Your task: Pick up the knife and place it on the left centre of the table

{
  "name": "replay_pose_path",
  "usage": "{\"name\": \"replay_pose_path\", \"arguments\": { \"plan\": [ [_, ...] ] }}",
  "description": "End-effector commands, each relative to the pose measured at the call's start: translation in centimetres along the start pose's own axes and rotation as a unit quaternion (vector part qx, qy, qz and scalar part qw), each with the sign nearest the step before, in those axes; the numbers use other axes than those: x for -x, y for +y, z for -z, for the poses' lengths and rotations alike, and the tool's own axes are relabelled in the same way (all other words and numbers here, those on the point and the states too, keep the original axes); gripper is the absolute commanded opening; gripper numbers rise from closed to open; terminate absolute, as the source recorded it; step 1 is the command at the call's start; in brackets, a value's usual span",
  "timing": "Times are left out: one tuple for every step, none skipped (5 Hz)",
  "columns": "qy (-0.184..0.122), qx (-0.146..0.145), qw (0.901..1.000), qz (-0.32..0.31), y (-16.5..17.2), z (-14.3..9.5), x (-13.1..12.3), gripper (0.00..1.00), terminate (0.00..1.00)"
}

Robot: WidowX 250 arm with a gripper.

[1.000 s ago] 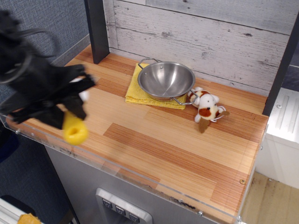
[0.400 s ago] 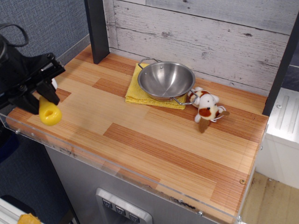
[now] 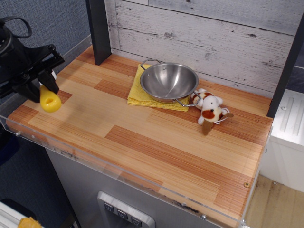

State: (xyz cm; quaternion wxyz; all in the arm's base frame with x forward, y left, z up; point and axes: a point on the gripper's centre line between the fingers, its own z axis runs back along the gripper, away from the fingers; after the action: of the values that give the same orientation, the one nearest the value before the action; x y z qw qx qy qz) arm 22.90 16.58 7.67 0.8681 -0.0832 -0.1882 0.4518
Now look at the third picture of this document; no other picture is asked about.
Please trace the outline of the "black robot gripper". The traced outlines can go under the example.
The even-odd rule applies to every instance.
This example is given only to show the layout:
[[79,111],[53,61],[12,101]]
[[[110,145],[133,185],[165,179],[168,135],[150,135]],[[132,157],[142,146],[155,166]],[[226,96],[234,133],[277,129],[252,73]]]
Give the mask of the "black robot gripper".
[[63,57],[54,45],[37,48],[6,47],[0,49],[0,96],[18,93],[39,103],[39,87],[33,83],[37,79],[49,91],[57,94],[54,68],[64,63]]

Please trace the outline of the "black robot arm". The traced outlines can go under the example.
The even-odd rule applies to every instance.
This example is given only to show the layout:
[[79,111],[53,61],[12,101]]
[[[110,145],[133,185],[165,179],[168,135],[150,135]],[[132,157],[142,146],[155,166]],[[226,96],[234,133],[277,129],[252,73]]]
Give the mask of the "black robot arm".
[[[27,27],[28,34],[15,35],[5,23],[20,19]],[[11,93],[38,103],[40,89],[32,83],[37,79],[48,90],[57,94],[59,87],[52,75],[53,69],[64,63],[63,57],[53,44],[29,48],[20,39],[29,38],[32,30],[29,23],[20,17],[4,17],[0,19],[0,97]]]

